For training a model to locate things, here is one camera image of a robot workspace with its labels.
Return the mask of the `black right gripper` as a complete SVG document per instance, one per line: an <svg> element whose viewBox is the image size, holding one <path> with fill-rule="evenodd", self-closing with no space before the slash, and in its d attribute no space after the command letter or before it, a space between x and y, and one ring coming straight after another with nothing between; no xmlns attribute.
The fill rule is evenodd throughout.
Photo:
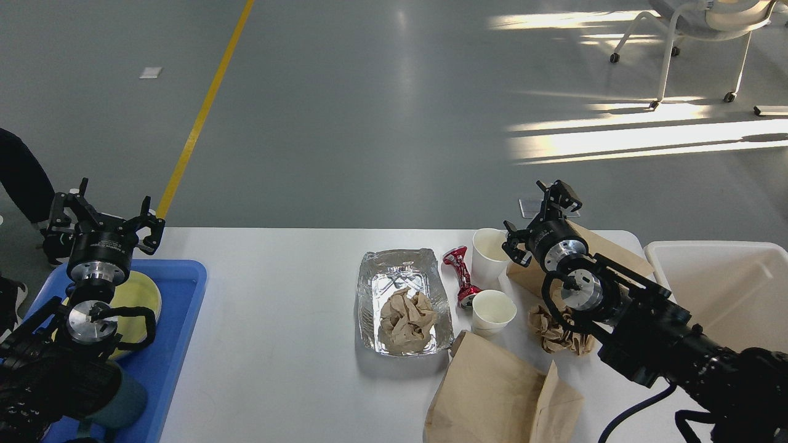
<svg viewBox="0 0 788 443"><path fill-rule="evenodd" d="M537 264L543 271L564 270L576 258L576 230L565 221L568 214L577 216L583 203L571 185L562 180L546 184L536 182L543 192L535 221L526 229L517 229L511 221L504 221L506 239L502 250L512 263L523 268Z"/></svg>

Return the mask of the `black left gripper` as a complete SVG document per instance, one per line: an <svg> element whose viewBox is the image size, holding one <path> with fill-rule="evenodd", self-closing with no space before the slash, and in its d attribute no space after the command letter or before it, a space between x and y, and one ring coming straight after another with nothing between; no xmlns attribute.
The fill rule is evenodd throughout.
<svg viewBox="0 0 788 443"><path fill-rule="evenodd" d="M166 221L150 211L150 196L145 196L140 213L120 225L120 233L102 231L102 213L87 201L89 180L83 178L76 190L57 193L50 210L44 244L68 235L74 240L66 269L74 281L102 279L124 282L131 273L134 249L152 256L161 245Z"/></svg>

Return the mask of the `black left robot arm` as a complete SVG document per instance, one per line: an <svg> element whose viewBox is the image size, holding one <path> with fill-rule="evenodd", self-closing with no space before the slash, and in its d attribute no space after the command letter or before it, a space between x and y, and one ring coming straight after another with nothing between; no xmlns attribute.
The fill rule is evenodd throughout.
<svg viewBox="0 0 788 443"><path fill-rule="evenodd" d="M95 210L85 199L88 180L57 193L47 234L73 239L66 299L52 297L2 342L2 441L39 442L64 417L79 423L76 441L105 442L140 418L147 391L110 357L140 351L156 337L149 306L112 306L116 288L131 275L135 249L155 254L166 222L143 199L130 219Z"/></svg>

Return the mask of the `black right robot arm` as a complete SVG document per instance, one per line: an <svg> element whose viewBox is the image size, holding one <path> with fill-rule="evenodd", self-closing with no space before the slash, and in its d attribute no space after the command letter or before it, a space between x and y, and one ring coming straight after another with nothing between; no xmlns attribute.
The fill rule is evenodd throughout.
<svg viewBox="0 0 788 443"><path fill-rule="evenodd" d="M714 442L785 442L786 354L763 348L733 351L690 325L687 309L670 290L600 253L569 225L566 214L582 207L562 180L537 181L543 199L532 221L517 229L505 221L502 249L513 263L544 272L539 294L564 330L600 341L600 360L645 387L665 378L664 391L622 412L600 441L641 410L684 390L701 410L673 416L686 442L698 442L691 424L712 425Z"/></svg>

